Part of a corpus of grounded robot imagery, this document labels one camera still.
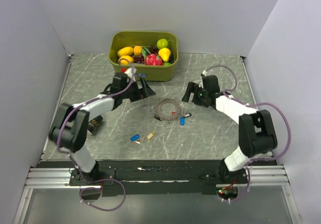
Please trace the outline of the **blue key tag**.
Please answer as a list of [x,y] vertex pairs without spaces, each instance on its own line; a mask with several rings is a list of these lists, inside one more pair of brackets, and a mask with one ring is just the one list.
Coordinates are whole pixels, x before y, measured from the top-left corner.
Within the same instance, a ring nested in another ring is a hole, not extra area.
[[132,137],[130,138],[130,140],[131,140],[132,143],[140,144],[140,135],[139,135],[139,134],[136,134],[136,135],[132,136]]
[[184,126],[185,125],[185,117],[180,118],[180,125]]

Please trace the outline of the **yellow key tag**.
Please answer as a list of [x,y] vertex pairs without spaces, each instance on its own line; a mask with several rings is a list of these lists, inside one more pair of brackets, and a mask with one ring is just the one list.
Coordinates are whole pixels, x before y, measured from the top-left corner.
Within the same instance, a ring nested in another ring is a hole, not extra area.
[[153,137],[154,137],[154,132],[150,132],[150,133],[147,134],[146,136],[140,138],[140,140],[141,140],[142,142],[145,142],[145,141],[151,140]]

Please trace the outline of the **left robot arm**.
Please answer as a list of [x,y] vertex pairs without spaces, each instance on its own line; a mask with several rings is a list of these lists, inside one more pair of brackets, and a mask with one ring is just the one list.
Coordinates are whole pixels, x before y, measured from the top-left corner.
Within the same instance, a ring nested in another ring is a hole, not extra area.
[[100,178],[99,164],[85,146],[90,121],[115,110],[125,99],[135,102],[155,95],[143,77],[139,81],[141,87],[130,69],[125,73],[117,72],[95,98],[79,104],[63,103],[58,107],[48,138],[59,152],[69,155],[85,183],[93,185]]

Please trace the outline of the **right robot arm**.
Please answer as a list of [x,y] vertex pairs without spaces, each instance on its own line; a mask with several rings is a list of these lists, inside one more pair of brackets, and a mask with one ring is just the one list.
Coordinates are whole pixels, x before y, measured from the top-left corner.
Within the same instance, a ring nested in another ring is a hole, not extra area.
[[225,183],[232,182],[242,168],[260,154],[277,147],[277,137],[272,117],[267,110],[257,110],[234,100],[221,91],[215,75],[202,75],[201,83],[189,82],[182,97],[196,105],[212,107],[227,115],[238,125],[238,147],[220,162],[219,177]]

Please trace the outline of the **dark red grapes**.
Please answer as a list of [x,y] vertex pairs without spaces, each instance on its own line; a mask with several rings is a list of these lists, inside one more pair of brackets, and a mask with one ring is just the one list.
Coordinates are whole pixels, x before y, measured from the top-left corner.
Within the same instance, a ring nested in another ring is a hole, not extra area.
[[133,59],[134,59],[134,63],[137,63],[137,64],[144,64],[145,62],[143,55],[134,56]]

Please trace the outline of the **pink dragon fruit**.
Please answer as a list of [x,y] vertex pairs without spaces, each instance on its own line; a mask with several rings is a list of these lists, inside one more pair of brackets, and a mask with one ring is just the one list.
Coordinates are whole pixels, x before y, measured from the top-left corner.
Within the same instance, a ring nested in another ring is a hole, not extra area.
[[145,57],[144,64],[147,66],[162,66],[162,59],[156,54],[150,54]]

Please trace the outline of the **lower yellow mango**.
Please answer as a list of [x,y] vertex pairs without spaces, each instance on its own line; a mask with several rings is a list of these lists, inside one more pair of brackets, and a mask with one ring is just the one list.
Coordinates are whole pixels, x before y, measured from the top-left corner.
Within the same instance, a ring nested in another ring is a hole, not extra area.
[[118,60],[120,65],[130,65],[134,62],[134,59],[129,55],[121,56]]

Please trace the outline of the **yellow mango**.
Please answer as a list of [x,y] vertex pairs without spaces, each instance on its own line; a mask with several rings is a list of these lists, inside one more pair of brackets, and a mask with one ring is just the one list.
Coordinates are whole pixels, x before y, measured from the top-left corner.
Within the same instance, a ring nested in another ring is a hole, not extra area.
[[134,59],[129,55],[121,56],[118,60],[120,65],[130,65],[134,62]]
[[132,54],[133,54],[133,48],[130,46],[121,48],[120,50],[117,51],[118,57],[131,56]]

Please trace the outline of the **orange fruit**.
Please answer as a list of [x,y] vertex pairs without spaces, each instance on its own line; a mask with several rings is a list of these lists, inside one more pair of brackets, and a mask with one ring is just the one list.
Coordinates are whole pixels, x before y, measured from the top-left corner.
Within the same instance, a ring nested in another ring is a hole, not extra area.
[[142,47],[141,46],[134,46],[133,48],[134,56],[139,56],[142,54]]

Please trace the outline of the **yellow pear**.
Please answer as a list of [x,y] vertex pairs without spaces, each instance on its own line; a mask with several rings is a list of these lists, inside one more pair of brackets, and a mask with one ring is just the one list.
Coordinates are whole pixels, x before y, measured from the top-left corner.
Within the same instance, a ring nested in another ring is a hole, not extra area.
[[163,62],[168,62],[171,55],[172,55],[172,52],[169,48],[161,48],[158,51],[158,55],[162,59]]

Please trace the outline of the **blue key tag on table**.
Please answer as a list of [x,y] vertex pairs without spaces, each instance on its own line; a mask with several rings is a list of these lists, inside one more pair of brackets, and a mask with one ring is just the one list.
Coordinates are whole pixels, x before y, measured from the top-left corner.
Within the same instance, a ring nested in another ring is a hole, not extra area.
[[140,135],[139,135],[139,134],[136,134],[136,135],[132,136],[132,137],[130,138],[130,140],[131,140],[132,143],[140,144]]

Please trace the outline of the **upper yellow mango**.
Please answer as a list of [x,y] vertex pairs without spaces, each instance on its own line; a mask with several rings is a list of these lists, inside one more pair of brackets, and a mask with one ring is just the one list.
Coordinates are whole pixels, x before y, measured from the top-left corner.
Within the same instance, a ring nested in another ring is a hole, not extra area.
[[120,50],[117,51],[118,57],[131,56],[132,54],[133,54],[133,48],[130,46],[121,48]]

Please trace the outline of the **green apple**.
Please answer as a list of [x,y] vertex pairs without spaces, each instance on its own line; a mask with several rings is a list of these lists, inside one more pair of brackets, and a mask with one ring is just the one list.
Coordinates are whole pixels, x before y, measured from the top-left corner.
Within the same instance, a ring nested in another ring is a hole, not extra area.
[[157,48],[163,49],[163,48],[168,48],[169,47],[169,42],[167,39],[159,39],[156,43]]

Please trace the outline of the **olive green plastic basket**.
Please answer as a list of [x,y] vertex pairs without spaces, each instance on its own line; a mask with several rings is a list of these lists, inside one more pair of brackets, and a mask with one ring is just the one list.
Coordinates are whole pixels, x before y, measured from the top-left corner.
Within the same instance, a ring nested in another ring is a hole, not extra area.
[[[120,65],[117,51],[124,47],[141,46],[144,59],[147,55],[158,55],[159,49],[156,43],[159,39],[167,39],[172,55],[168,62],[163,62],[162,66],[147,66],[145,64],[132,63],[130,65]],[[176,63],[178,62],[178,40],[175,35],[168,32],[139,32],[125,31],[117,33],[111,42],[109,51],[109,61],[116,72],[121,72],[121,68],[134,66],[136,77],[144,77],[147,81],[170,81],[175,73]]]

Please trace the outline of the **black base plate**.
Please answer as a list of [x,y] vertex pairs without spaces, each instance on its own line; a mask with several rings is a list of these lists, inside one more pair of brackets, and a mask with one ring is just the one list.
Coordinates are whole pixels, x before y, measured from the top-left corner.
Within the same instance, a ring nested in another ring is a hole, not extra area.
[[83,180],[71,172],[71,186],[97,187],[102,196],[201,193],[215,195],[219,185],[245,184],[244,169],[229,172],[220,160],[109,160]]

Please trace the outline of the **aluminium rail frame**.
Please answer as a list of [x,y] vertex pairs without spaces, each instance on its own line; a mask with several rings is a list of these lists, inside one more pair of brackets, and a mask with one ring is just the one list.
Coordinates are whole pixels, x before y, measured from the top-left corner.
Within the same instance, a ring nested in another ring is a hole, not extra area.
[[[283,166],[253,166],[250,170],[250,186],[287,186],[290,184]],[[85,188],[71,185],[73,168],[31,168],[27,175],[25,189]]]

